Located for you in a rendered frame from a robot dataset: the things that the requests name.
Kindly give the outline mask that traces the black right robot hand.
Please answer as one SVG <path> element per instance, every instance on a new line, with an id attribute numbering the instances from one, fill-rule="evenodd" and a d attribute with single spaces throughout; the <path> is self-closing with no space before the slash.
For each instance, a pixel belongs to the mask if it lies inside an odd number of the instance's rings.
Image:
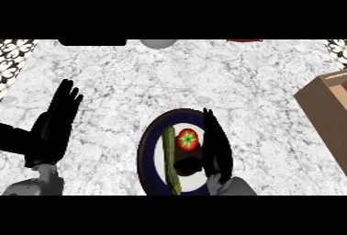
<path id="1" fill-rule="evenodd" d="M 185 174 L 206 170 L 207 177 L 217 174 L 223 184 L 232 177 L 232 148 L 220 122 L 209 109 L 204 109 L 204 125 L 203 157 L 191 156 L 178 161 L 173 167 Z"/>

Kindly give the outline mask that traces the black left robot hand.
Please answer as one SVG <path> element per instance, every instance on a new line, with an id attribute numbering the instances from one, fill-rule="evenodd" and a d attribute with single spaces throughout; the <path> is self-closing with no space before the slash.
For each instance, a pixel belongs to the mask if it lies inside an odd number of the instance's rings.
<path id="1" fill-rule="evenodd" d="M 82 100 L 74 81 L 64 79 L 48 111 L 40 114 L 31 130 L 0 123 L 0 151 L 22 154 L 27 168 L 56 164 L 62 159 Z"/>

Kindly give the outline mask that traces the red tomato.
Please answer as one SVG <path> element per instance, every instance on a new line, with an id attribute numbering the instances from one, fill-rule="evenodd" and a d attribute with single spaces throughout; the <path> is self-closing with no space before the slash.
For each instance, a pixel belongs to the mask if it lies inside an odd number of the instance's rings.
<path id="1" fill-rule="evenodd" d="M 194 129 L 182 129 L 176 137 L 178 146 L 183 151 L 194 151 L 198 147 L 198 134 Z"/>

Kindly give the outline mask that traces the dark blue white plate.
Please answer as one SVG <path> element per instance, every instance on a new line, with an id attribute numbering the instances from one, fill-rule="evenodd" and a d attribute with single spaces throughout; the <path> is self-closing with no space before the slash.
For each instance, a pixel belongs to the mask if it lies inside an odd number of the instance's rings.
<path id="1" fill-rule="evenodd" d="M 147 195 L 172 196 L 173 192 L 166 184 L 164 151 L 161 132 L 167 125 L 173 125 L 175 132 L 192 129 L 198 133 L 200 142 L 204 141 L 204 114 L 201 111 L 182 108 L 161 114 L 147 128 L 138 151 L 138 173 L 141 185 Z"/>

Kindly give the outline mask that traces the brown cardboard box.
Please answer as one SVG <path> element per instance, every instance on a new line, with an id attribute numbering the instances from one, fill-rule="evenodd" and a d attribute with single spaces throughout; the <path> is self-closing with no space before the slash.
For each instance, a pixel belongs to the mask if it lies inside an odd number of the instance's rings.
<path id="1" fill-rule="evenodd" d="M 319 75 L 294 98 L 347 175 L 347 70 Z"/>

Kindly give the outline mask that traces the green cucumber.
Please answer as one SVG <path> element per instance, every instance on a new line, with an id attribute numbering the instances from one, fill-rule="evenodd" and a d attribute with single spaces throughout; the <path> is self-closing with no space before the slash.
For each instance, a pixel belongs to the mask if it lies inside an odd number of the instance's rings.
<path id="1" fill-rule="evenodd" d="M 161 134 L 164 150 L 166 183 L 176 196 L 182 195 L 182 185 L 175 169 L 175 127 L 169 125 Z"/>

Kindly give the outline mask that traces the black flat appliance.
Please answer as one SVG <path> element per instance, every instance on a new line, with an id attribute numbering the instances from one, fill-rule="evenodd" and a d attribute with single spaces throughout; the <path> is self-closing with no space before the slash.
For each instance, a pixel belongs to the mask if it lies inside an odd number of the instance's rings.
<path id="1" fill-rule="evenodd" d="M 124 46 L 127 39 L 59 39 L 64 46 Z"/>

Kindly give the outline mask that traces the grey round bowl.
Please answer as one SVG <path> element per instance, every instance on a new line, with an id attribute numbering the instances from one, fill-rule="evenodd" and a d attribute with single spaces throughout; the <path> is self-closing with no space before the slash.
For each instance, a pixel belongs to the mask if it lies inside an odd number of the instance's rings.
<path id="1" fill-rule="evenodd" d="M 170 48 L 175 43 L 176 39 L 142 39 L 141 43 L 151 49 L 161 50 Z"/>

